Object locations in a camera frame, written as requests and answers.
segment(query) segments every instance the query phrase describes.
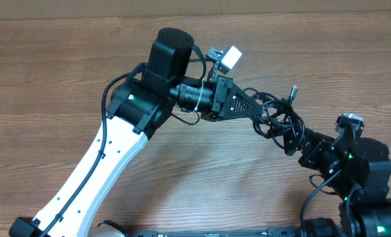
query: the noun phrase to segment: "wood grain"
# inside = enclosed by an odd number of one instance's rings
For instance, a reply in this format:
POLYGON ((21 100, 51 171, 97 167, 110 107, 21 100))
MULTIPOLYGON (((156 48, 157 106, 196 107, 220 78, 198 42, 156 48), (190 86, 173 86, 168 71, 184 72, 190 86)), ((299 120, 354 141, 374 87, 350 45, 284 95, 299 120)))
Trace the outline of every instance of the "wood grain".
MULTIPOLYGON (((335 136, 338 113, 360 114, 363 135, 388 143, 391 158, 391 12, 0 21, 0 236, 63 185, 99 128, 105 85, 147 61, 163 27, 187 31, 203 52, 239 47, 229 76, 241 88, 282 97, 297 84, 294 107, 316 131, 335 136)), ((190 65, 188 75, 200 67, 190 65)), ((314 173, 299 156, 285 156, 248 119, 186 126, 172 118, 121 174, 94 223, 169 231, 295 225, 314 173)), ((307 217, 337 222, 339 202, 319 194, 307 217)))
POLYGON ((0 0, 1 20, 391 11, 391 0, 0 0))

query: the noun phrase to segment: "table surface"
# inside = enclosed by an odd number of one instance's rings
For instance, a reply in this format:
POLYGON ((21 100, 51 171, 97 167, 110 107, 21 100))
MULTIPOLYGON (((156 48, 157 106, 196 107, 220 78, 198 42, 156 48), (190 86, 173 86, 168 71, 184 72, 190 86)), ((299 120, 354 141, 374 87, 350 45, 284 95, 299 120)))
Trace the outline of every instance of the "table surface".
MULTIPOLYGON (((164 27, 187 31, 204 53, 239 47, 244 54, 228 75, 241 88, 282 97, 298 85, 294 108, 318 132, 336 136, 338 113, 361 115, 363 136, 388 143, 391 158, 391 12, 0 21, 0 236, 57 193, 100 126, 105 85, 147 61, 164 27)), ((188 75, 200 74, 201 64, 191 64, 188 75)), ((249 119, 187 126, 170 118, 121 174, 94 224, 296 225, 315 173, 299 157, 258 136, 249 119)), ((339 202, 318 194, 306 217, 338 222, 339 202)))

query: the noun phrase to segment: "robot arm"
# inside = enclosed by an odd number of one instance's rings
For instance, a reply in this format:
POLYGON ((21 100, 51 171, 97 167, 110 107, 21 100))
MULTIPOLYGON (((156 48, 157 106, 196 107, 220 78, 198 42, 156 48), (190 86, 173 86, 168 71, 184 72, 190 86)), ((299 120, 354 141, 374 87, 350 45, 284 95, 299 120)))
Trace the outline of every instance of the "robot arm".
POLYGON ((102 100, 102 126, 65 185, 33 221, 19 217, 10 236, 87 236, 95 212, 119 174, 172 115, 174 106, 184 112, 200 112, 202 119, 212 122, 248 117, 254 130, 272 139, 285 154, 302 152, 300 165, 319 171, 325 181, 304 203, 296 236, 391 236, 391 200, 386 199, 391 173, 388 148, 361 138, 361 117, 340 115, 337 138, 316 133, 305 127, 291 106, 296 86, 282 99, 253 88, 242 90, 232 78, 218 73, 232 69, 241 57, 238 49, 212 48, 206 57, 189 34, 173 28, 160 30, 148 63, 140 63, 108 85, 102 100), (190 60, 192 51, 199 59, 190 60), (203 63, 200 79, 185 76, 191 61, 203 63), (206 61, 214 65, 204 80, 206 61), (142 79, 134 79, 139 73, 142 79), (125 77, 105 110, 107 90, 125 77), (261 124, 269 130, 262 131, 261 124), (283 144, 277 141, 279 136, 283 136, 283 144), (330 219, 303 219, 309 200, 325 185, 344 200, 339 207, 343 232, 330 219))

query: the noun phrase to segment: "wooden table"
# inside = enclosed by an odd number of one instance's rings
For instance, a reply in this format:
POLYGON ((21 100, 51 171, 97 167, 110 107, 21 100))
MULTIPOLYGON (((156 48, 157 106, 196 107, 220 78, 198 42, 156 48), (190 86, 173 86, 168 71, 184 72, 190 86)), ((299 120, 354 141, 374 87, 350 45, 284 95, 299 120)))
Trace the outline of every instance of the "wooden table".
MULTIPOLYGON (((388 143, 391 158, 391 12, 0 21, 0 236, 56 194, 99 128, 105 85, 147 61, 164 27, 187 31, 204 53, 239 47, 229 76, 241 88, 282 97, 297 84, 294 107, 318 132, 336 136, 340 112, 363 116, 363 136, 388 143)), ((188 75, 200 74, 201 64, 190 65, 188 75)), ((170 118, 121 174, 94 224, 296 225, 315 173, 299 156, 285 156, 249 119, 186 126, 170 118)), ((339 202, 318 194, 306 217, 338 222, 339 202)))

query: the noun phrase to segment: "white cable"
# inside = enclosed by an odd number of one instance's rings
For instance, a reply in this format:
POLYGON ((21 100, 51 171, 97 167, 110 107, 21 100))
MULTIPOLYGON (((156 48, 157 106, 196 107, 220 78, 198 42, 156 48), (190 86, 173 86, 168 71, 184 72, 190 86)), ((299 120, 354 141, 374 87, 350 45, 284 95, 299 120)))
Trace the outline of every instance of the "white cable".
POLYGON ((201 95, 203 93, 203 86, 204 86, 204 79, 201 80, 201 90, 200 90, 200 97, 198 97, 197 105, 194 108, 194 112, 197 112, 198 104, 200 104, 201 95))

